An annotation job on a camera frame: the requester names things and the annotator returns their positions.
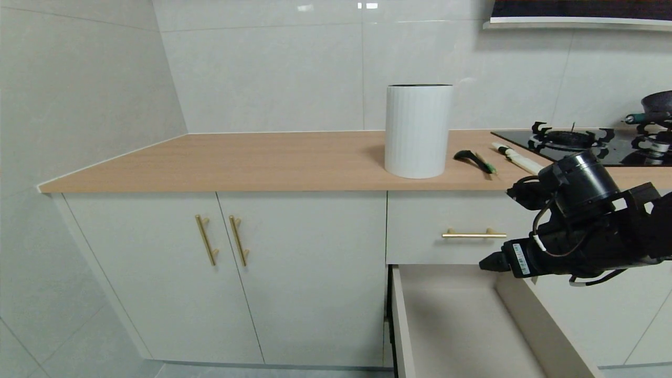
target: label sticker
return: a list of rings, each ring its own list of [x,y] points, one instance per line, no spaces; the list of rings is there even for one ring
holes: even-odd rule
[[[530,268],[528,267],[528,262],[525,261],[525,255],[523,255],[523,249],[520,248],[520,244],[513,244],[513,251],[515,252],[515,257],[518,258],[518,265],[520,265],[520,270],[523,274],[529,274]]]

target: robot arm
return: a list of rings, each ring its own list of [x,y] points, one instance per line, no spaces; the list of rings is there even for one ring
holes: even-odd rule
[[[507,194],[539,213],[529,237],[506,241],[479,266],[513,271],[518,278],[571,274],[575,286],[596,285],[627,268],[672,260],[672,193],[661,197],[649,182],[621,192],[590,151],[570,155]],[[625,200],[620,210],[615,201]],[[647,204],[653,209],[647,211]],[[539,224],[550,211],[550,220]],[[577,278],[596,278],[591,282]]]

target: range hood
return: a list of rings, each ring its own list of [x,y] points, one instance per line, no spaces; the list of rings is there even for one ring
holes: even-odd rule
[[[671,0],[495,0],[484,29],[599,28],[672,31]]]

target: cabinet door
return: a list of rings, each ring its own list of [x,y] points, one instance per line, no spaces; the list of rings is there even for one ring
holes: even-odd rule
[[[589,287],[570,287],[569,276],[541,276],[537,288],[597,365],[622,365],[672,290],[670,265],[631,268]]]
[[[121,304],[159,360],[262,363],[215,193],[68,194]],[[195,215],[218,248],[215,266]]]
[[[218,195],[266,363],[381,366],[386,194]]]
[[[626,363],[672,363],[672,291]]]

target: stove burner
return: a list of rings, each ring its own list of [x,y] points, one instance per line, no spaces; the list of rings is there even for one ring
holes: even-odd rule
[[[587,149],[595,143],[595,135],[593,133],[583,134],[572,131],[549,131],[544,134],[543,141],[553,143],[554,145]]]
[[[642,143],[647,143],[648,147],[642,146]],[[672,144],[672,131],[638,135],[631,143],[632,148],[636,150],[635,153],[646,155],[653,159],[663,159],[666,155],[672,156],[670,144]]]
[[[598,158],[603,158],[608,153],[606,143],[614,138],[614,130],[601,128],[605,132],[604,137],[595,138],[595,133],[590,131],[549,131],[550,127],[542,127],[545,122],[535,122],[532,125],[532,136],[528,142],[528,148],[535,152],[547,147],[560,151],[583,151],[593,149]]]

